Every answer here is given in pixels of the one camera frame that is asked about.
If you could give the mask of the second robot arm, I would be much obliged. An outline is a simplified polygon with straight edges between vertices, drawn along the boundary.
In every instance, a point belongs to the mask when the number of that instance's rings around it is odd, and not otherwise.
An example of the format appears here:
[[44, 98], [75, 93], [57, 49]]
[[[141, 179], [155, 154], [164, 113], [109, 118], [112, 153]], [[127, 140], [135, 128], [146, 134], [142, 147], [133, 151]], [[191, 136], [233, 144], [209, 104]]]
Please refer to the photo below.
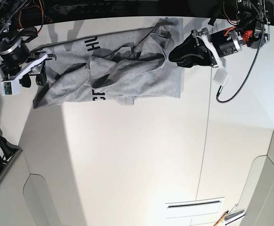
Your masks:
[[269, 41], [263, 0], [221, 0], [208, 24], [214, 25], [219, 15], [227, 20], [229, 28], [215, 33], [210, 33], [208, 28], [192, 30], [183, 43], [170, 52], [169, 60], [185, 68], [218, 67], [218, 60], [240, 52], [242, 46], [257, 49]]

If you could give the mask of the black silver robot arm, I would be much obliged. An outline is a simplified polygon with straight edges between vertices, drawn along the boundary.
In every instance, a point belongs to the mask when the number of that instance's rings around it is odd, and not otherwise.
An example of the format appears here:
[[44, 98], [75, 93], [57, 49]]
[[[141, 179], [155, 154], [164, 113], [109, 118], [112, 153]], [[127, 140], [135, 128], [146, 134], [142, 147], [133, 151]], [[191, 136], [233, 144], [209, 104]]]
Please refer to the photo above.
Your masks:
[[40, 59], [45, 53], [30, 51], [27, 44], [36, 39], [41, 28], [23, 27], [21, 15], [25, 9], [37, 8], [41, 13], [41, 26], [44, 22], [52, 22], [45, 14], [45, 4], [42, 0], [0, 0], [0, 75], [5, 81], [6, 91], [11, 93], [11, 81], [18, 78], [19, 85], [25, 88], [31, 86], [31, 77], [35, 77], [38, 86], [47, 82], [45, 61], [21, 75], [24, 66]]

